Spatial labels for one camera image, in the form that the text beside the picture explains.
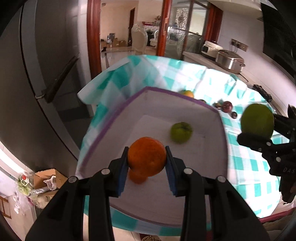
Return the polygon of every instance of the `shoe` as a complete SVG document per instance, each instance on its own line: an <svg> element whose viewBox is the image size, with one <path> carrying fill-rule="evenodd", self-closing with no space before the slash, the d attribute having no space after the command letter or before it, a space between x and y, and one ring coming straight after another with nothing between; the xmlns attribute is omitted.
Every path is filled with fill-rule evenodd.
<svg viewBox="0 0 296 241"><path fill-rule="evenodd" d="M148 235L144 237L141 241L161 241L161 239L156 235Z"/></svg>

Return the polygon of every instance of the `toaster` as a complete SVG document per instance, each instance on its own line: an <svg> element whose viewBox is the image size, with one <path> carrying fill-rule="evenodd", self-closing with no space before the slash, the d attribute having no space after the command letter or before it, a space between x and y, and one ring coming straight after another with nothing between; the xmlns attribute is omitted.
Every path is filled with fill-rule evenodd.
<svg viewBox="0 0 296 241"><path fill-rule="evenodd" d="M222 46L214 44L210 41L205 41L205 43L202 47L202 50L201 50L201 54L202 54L202 56L215 61L218 51L221 49L223 49Z"/></svg>

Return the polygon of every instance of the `power socket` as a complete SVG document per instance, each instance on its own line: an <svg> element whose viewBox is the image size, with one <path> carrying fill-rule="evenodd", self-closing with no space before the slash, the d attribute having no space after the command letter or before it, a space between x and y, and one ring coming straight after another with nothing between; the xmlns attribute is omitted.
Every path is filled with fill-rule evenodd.
<svg viewBox="0 0 296 241"><path fill-rule="evenodd" d="M231 39L231 45L233 45L234 47L237 47L237 48L239 48L239 49L241 49L241 50L243 50L245 52L248 49L248 45L243 44L243 43L241 43L241 42L239 42L239 41L237 41L235 39Z"/></svg>

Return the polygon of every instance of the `green and white checkered tablecloth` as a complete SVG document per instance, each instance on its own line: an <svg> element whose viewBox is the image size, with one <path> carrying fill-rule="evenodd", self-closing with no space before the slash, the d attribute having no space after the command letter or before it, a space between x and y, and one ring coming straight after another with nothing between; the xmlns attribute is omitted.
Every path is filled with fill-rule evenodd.
<svg viewBox="0 0 296 241"><path fill-rule="evenodd" d="M244 109L254 102L271 108L270 105L258 92L249 89L234 75L169 58L129 56L99 74L78 93L84 103L97 105L97 110L82 142L76 175L80 178L88 177L81 170L81 164L104 123L122 103L146 86L176 92L192 90L196 99L203 99L211 105L221 100L232 102L233 111L238 114L237 119L220 111L228 139L227 178L258 217L270 215L280 199L279 179L269 174L269 165L260 153L239 146L236 141L241 132L240 117ZM276 132L272 140L274 143L288 142ZM110 209L112 225L115 227L162 236L177 236L181 233L181 227L150 224L131 218L112 207ZM88 197L85 213L88 214Z"/></svg>

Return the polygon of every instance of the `bolt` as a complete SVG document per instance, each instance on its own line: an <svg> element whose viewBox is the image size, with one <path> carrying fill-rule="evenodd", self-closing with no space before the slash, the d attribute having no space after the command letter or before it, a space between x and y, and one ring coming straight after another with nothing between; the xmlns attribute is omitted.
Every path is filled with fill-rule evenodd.
<svg viewBox="0 0 296 241"><path fill-rule="evenodd" d="M110 170L108 168L104 168L103 170L101 170L101 173L103 175L108 175L110 173Z"/></svg>
<svg viewBox="0 0 296 241"><path fill-rule="evenodd" d="M69 183L74 183L74 182L77 181L77 179L78 179L77 177L72 176L72 177L69 177L68 182L69 182Z"/></svg>
<svg viewBox="0 0 296 241"><path fill-rule="evenodd" d="M217 177L217 179L218 179L218 181L221 182L221 183L226 182L226 178L223 177L223 176L219 176L219 177Z"/></svg>
<svg viewBox="0 0 296 241"><path fill-rule="evenodd" d="M183 172L184 172L185 174L187 174L187 175L190 175L190 174L193 173L193 171L192 171L191 168L185 168L185 169L183 170Z"/></svg>

